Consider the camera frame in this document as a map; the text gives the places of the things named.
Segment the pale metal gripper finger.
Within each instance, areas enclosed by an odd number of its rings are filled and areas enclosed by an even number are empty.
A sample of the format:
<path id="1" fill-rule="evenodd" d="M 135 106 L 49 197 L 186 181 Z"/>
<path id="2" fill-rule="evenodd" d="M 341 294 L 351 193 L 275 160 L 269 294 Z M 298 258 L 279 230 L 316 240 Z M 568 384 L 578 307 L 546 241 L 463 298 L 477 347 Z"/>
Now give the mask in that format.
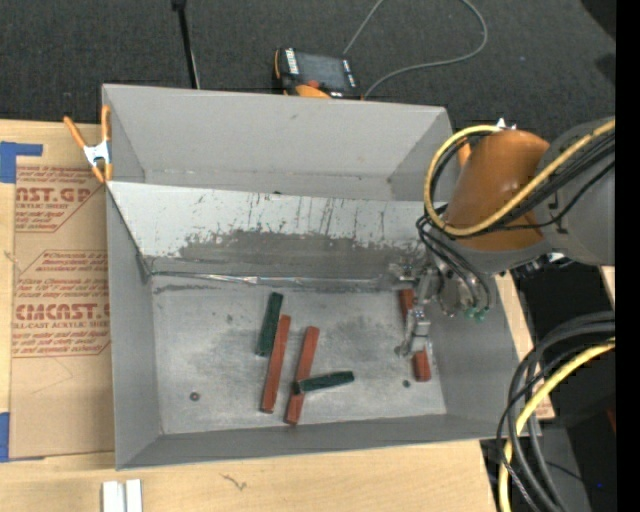
<path id="1" fill-rule="evenodd" d="M 417 282 L 416 268 L 412 263 L 390 263 L 387 269 L 388 287 L 393 290 L 412 288 Z"/>
<path id="2" fill-rule="evenodd" d="M 407 357 L 415 351 L 420 340 L 429 336 L 431 320 L 424 306 L 409 308 L 403 315 L 404 328 L 401 342 L 394 348 L 398 357 Z"/>

